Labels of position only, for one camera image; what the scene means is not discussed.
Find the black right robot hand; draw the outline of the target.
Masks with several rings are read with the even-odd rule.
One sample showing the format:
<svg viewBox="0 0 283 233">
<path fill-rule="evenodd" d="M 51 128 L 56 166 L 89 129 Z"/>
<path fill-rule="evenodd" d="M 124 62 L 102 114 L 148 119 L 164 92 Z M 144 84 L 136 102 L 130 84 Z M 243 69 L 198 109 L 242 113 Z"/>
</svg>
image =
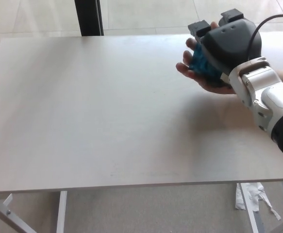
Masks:
<svg viewBox="0 0 283 233">
<path fill-rule="evenodd" d="M 221 76 L 228 76 L 235 67 L 249 59 L 261 57 L 262 40 L 258 33 L 252 44 L 253 52 L 247 55 L 255 24 L 235 8 L 223 12 L 221 16 L 219 27 L 215 29 L 205 20 L 188 25 L 191 35 L 198 42 L 189 67 L 202 73 L 214 87 L 231 87 Z"/>
</svg>

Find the person's bare hand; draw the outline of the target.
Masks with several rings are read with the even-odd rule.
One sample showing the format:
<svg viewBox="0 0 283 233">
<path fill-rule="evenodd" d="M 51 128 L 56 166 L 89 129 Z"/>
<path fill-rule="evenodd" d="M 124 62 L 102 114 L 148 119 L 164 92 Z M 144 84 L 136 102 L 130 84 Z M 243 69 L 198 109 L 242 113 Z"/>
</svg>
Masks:
<svg viewBox="0 0 283 233">
<path fill-rule="evenodd" d="M 183 52 L 183 61 L 176 64 L 177 71 L 182 75 L 184 75 L 185 77 L 194 80 L 201 88 L 203 88 L 208 92 L 215 94 L 222 94 L 222 95 L 235 94 L 234 90 L 227 85 L 223 85 L 221 87 L 214 87 L 210 85 L 210 83 L 206 80 L 206 77 L 203 76 L 202 73 L 190 69 L 189 66 L 192 63 L 198 42 L 196 39 L 188 38 L 185 44 L 189 49 L 193 51 L 193 53 L 189 52 L 188 50 L 185 50 Z"/>
</svg>

